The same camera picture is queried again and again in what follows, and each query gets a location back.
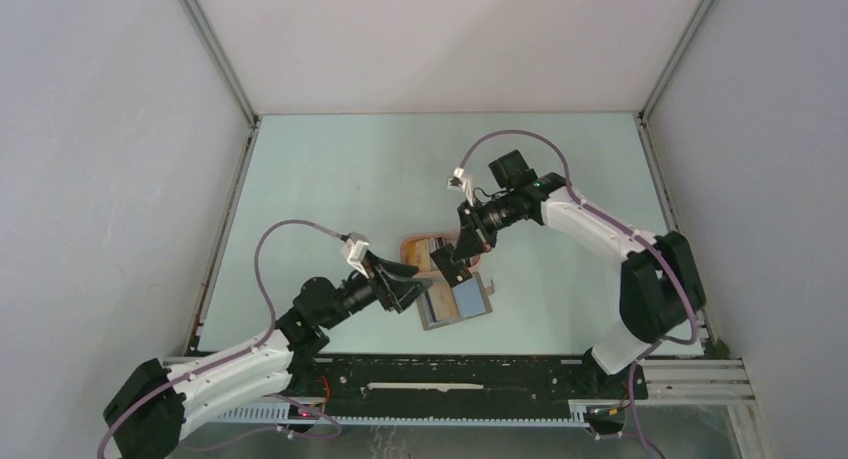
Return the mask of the black credit card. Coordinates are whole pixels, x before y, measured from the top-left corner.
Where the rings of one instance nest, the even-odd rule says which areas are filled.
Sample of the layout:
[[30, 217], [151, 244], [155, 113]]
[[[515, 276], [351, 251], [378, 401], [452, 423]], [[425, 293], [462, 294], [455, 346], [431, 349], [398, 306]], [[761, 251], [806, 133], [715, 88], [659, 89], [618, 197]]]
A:
[[451, 288], [467, 282], [473, 277], [470, 269], [462, 260], [453, 258], [454, 252], [454, 245], [447, 243], [430, 253], [431, 262]]

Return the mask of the grey card holder wallet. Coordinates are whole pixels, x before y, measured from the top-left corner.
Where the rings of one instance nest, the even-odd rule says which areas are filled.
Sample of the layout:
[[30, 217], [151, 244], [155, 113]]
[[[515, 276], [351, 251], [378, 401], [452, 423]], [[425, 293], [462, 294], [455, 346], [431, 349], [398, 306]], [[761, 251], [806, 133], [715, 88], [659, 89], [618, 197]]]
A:
[[437, 281], [418, 299], [422, 327], [429, 331], [490, 314], [494, 293], [494, 282], [485, 283], [478, 273], [456, 287]]

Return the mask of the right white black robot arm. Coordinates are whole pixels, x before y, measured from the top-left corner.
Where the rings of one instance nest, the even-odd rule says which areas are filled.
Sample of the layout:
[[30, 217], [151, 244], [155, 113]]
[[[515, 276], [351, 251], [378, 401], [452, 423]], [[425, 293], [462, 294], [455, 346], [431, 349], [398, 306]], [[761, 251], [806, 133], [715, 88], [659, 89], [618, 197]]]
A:
[[697, 341], [696, 314], [706, 297], [682, 234], [656, 235], [612, 217], [563, 175], [537, 175], [517, 150], [490, 163], [489, 169], [500, 189], [486, 201], [476, 198], [463, 168], [456, 168], [447, 181], [448, 188], [465, 196], [458, 207], [460, 232], [452, 261], [492, 251], [501, 230], [532, 220], [569, 235], [619, 274], [618, 318], [584, 355], [581, 381], [588, 393], [610, 395], [622, 382], [621, 371], [658, 343]]

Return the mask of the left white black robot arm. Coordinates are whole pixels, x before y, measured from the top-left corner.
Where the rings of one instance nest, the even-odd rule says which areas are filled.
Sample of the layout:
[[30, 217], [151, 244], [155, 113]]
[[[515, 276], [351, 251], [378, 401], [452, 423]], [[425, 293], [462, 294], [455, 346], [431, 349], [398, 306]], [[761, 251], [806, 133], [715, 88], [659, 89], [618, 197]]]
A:
[[164, 458], [196, 429], [243, 403], [312, 390], [327, 330], [377, 303], [402, 313], [432, 285], [414, 266], [368, 252], [339, 284], [307, 280], [291, 308], [246, 342], [182, 364], [139, 365], [103, 412], [108, 430], [97, 455], [113, 445], [122, 458]]

